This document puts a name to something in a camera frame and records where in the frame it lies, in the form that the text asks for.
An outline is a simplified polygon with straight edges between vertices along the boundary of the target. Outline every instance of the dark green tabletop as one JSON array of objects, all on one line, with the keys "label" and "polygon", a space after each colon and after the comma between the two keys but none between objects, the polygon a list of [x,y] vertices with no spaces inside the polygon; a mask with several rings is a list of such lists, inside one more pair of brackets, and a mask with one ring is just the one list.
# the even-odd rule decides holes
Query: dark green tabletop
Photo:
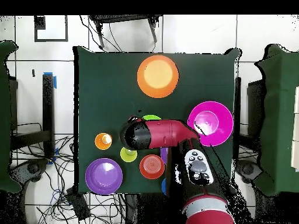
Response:
[{"label": "dark green tabletop", "polygon": [[[151,53],[95,53],[77,47],[79,55],[79,192],[90,191],[85,182],[89,164],[99,158],[115,160],[123,171],[117,193],[159,193],[164,175],[156,180],[143,177],[139,164],[145,155],[159,155],[159,149],[139,150],[135,161],[120,157],[121,126],[131,115],[154,114],[165,119],[187,122],[192,109],[214,100],[232,112],[234,102],[234,62],[239,49],[228,54],[160,54],[169,57],[179,71],[179,83],[172,94],[161,99],[145,95],[137,84],[137,70]],[[107,150],[95,146],[97,134],[112,136]],[[215,147],[228,174],[231,173],[232,137]],[[213,163],[218,159],[210,148]]]}]

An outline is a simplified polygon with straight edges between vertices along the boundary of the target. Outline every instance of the red cup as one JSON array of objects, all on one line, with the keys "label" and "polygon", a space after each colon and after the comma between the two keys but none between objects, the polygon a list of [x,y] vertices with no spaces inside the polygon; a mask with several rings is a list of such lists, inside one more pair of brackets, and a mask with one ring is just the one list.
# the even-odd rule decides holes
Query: red cup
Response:
[{"label": "red cup", "polygon": [[165,170],[163,160],[157,155],[147,155],[140,161],[141,174],[150,180],[159,178]]}]

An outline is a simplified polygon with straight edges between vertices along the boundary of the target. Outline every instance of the white tile floor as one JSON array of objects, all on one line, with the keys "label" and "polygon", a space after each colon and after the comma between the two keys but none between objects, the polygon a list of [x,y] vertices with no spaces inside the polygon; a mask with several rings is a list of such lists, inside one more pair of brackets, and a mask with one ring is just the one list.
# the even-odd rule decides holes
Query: white tile floor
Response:
[{"label": "white tile floor", "polygon": [[[83,24],[89,25],[87,16],[82,16]],[[84,46],[92,51],[100,51],[98,35],[88,29],[81,22],[79,16],[68,16],[68,42],[34,42],[33,16],[2,16],[0,17],[0,41],[12,40],[18,45],[17,52],[8,57],[7,67],[12,76],[19,81],[18,88],[18,122],[19,124],[42,122],[41,108],[41,75],[52,72],[57,77],[55,89],[55,137],[56,139],[69,136],[73,129],[73,99],[74,99],[74,67],[72,46]],[[241,87],[241,122],[246,124],[247,94],[249,82],[262,78],[262,74],[253,64],[261,60],[265,47],[271,43],[279,43],[290,51],[299,50],[299,17],[298,15],[165,15],[159,18],[156,34],[158,42],[154,52],[165,53],[217,53],[223,54],[228,49],[238,47],[242,50],[239,63],[239,76],[242,78]],[[115,40],[123,51],[152,51],[154,41],[147,20],[136,20],[122,23],[112,23],[110,28]],[[46,29],[39,30],[40,39],[63,39],[64,17],[46,16]],[[106,39],[115,45],[109,30],[109,25],[103,25]],[[104,40],[106,51],[116,49]],[[36,126],[20,127],[19,132],[38,130]],[[246,133],[246,125],[241,126],[241,132]],[[71,154],[67,145],[64,153]],[[74,165],[67,164],[63,176],[66,187],[74,183]],[[53,165],[48,165],[47,173],[51,177],[52,186],[58,188],[57,172]],[[255,213],[255,197],[251,186],[244,184],[240,176],[236,175],[236,182],[247,200],[252,215]],[[49,178],[43,174],[37,183],[30,183],[26,194],[26,213],[29,224],[37,224],[41,213],[47,209],[53,191]],[[97,206],[107,197],[87,194],[87,203],[95,215],[109,214],[109,206]],[[113,199],[103,204],[110,205]],[[111,208],[111,215],[117,209]],[[87,224],[105,224],[103,221],[90,218]],[[78,224],[76,219],[69,224]],[[113,219],[113,224],[120,224],[120,217]]]}]

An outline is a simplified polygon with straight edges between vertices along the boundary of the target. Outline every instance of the orange plate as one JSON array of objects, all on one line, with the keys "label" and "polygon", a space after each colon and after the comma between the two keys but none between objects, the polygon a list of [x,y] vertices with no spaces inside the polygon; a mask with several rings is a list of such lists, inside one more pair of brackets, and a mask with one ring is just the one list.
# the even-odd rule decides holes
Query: orange plate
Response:
[{"label": "orange plate", "polygon": [[168,57],[154,55],[145,59],[139,66],[137,82],[140,89],[153,98],[170,95],[179,81],[179,71]]},{"label": "orange plate", "polygon": [[111,146],[111,143],[104,143],[103,142],[103,136],[106,135],[107,133],[100,133],[99,135],[96,136],[95,138],[95,145],[98,149],[101,149],[101,150],[106,150],[108,148],[110,148]]}]

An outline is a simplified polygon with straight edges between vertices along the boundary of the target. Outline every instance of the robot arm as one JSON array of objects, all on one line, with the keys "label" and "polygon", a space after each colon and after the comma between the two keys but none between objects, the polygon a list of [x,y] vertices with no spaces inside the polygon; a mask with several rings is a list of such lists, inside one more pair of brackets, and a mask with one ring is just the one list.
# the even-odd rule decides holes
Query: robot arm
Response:
[{"label": "robot arm", "polygon": [[178,120],[133,117],[120,140],[131,150],[169,147],[166,195],[179,204],[186,224],[234,224],[217,175],[196,131]]}]

